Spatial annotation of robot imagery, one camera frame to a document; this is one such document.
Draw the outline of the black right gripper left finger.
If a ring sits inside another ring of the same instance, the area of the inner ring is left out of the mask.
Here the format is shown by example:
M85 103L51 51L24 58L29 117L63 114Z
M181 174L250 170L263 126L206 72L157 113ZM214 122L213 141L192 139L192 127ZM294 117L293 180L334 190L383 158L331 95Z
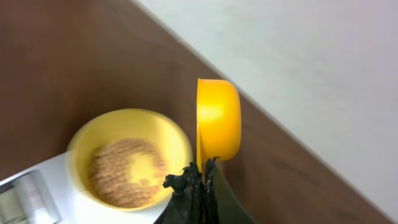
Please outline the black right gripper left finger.
M173 189L172 197L154 224L203 223L204 185L194 162L182 169L181 175L165 176L163 187Z

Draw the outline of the yellow measuring scoop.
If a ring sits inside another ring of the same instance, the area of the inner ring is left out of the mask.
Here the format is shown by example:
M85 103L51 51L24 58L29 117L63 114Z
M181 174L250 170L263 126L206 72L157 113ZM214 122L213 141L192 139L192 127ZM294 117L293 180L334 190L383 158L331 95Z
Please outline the yellow measuring scoop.
M208 159L233 158L241 144L239 93L226 80L199 79L197 83L197 166Z

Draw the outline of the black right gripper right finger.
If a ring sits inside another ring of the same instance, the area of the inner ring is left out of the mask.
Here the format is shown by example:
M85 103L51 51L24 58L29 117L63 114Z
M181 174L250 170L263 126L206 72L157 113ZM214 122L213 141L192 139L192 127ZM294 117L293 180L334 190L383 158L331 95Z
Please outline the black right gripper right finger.
M256 224L243 208L218 168L218 157L208 159L205 169L205 223Z

